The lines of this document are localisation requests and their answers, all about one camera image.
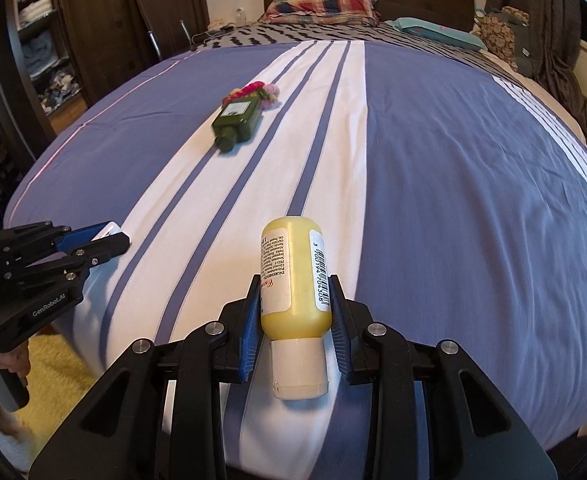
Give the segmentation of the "small white yellow tube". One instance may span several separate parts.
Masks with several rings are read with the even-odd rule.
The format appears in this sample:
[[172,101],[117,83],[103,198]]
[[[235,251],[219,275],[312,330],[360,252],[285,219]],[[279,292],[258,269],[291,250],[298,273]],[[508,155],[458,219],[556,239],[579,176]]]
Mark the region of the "small white yellow tube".
[[114,221],[107,222],[93,237],[92,240],[101,240],[102,238],[121,233],[122,229]]

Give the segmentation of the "yellow lotion bottle white cap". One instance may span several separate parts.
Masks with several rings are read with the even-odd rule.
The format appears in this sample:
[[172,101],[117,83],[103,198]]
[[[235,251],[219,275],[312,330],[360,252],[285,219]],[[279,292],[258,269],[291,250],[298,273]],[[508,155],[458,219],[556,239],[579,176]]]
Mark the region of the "yellow lotion bottle white cap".
[[325,396],[325,333],[333,324],[321,228],[299,216],[269,222],[261,237],[261,324],[272,352],[272,391],[284,401]]

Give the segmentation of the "yellow fluffy rug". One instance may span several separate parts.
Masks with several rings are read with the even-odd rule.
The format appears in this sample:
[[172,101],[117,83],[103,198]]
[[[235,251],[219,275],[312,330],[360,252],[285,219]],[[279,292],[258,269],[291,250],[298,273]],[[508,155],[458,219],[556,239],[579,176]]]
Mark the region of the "yellow fluffy rug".
[[47,440],[96,377],[62,335],[37,335],[28,344],[31,399],[18,416],[39,440]]

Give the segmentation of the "blue white striped bed cover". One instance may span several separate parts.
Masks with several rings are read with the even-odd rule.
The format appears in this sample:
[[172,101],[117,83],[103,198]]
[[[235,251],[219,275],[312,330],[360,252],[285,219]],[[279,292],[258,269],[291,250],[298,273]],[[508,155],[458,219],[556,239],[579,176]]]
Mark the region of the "blue white striped bed cover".
[[[278,103],[222,153],[212,122],[253,81]],[[345,295],[409,340],[456,340],[544,448],[587,422],[587,147],[540,91],[450,58],[362,40],[176,56],[61,133],[5,222],[130,237],[58,323],[101,374],[246,295],[287,214],[321,227]]]

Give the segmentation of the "green rectangular bottle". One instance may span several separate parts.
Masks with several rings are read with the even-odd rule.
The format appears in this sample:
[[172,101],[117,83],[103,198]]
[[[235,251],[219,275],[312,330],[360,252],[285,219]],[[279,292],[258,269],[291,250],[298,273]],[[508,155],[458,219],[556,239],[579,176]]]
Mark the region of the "green rectangular bottle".
[[257,96],[227,102],[212,122],[216,148],[228,153],[237,144],[250,141],[261,114],[261,101]]

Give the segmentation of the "brown wooden wardrobe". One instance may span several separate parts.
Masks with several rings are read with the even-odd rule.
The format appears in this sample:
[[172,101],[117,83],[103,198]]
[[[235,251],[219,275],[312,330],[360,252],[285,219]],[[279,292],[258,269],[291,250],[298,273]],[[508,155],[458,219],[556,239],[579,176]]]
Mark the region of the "brown wooden wardrobe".
[[0,0],[0,136],[31,166],[88,106],[194,49],[206,0]]

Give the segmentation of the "black white patterned blanket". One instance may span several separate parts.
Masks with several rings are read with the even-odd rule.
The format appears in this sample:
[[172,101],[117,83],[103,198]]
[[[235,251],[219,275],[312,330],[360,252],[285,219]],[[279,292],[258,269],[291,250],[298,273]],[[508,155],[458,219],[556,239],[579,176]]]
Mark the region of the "black white patterned blanket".
[[378,26],[353,24],[267,24],[254,23],[234,28],[231,32],[219,32],[203,41],[199,50],[218,48],[256,47],[268,44],[292,44],[312,40],[362,40],[393,44],[413,50],[450,58],[459,63],[484,70],[492,76],[501,77],[514,84],[521,84],[510,68],[502,68],[484,54],[460,47],[441,44],[433,39],[398,32],[391,25]]

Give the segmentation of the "teal pillow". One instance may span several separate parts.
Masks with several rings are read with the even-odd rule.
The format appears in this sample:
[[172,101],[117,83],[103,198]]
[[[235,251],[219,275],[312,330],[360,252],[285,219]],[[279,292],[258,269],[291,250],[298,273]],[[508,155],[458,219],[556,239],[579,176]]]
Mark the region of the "teal pillow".
[[479,37],[470,34],[470,32],[420,20],[420,18],[397,18],[387,21],[387,24],[397,32],[406,32],[409,35],[428,38],[452,47],[476,52],[487,48]]

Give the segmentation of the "red blue plaid pillow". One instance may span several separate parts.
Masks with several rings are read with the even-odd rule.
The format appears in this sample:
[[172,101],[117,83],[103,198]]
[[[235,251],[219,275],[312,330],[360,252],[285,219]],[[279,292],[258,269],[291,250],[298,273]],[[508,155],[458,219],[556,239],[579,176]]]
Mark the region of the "red blue plaid pillow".
[[377,26],[378,0],[272,0],[258,20],[264,24]]

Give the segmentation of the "brown patterned cushion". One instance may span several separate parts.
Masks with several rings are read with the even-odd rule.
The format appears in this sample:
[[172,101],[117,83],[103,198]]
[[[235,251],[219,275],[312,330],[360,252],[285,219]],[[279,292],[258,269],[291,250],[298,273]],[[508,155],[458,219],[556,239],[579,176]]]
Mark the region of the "brown patterned cushion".
[[529,14],[512,6],[490,13],[476,10],[475,34],[487,51],[507,63],[515,72],[532,74]]

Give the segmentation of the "dark brown hanging cloth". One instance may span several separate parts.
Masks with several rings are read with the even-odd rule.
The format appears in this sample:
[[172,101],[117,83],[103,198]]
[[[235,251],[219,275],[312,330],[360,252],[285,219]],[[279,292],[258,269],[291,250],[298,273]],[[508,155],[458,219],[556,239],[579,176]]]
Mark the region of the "dark brown hanging cloth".
[[533,79],[578,122],[587,143],[587,98],[574,73],[580,53],[579,0],[485,0],[487,10],[504,6],[529,14]]

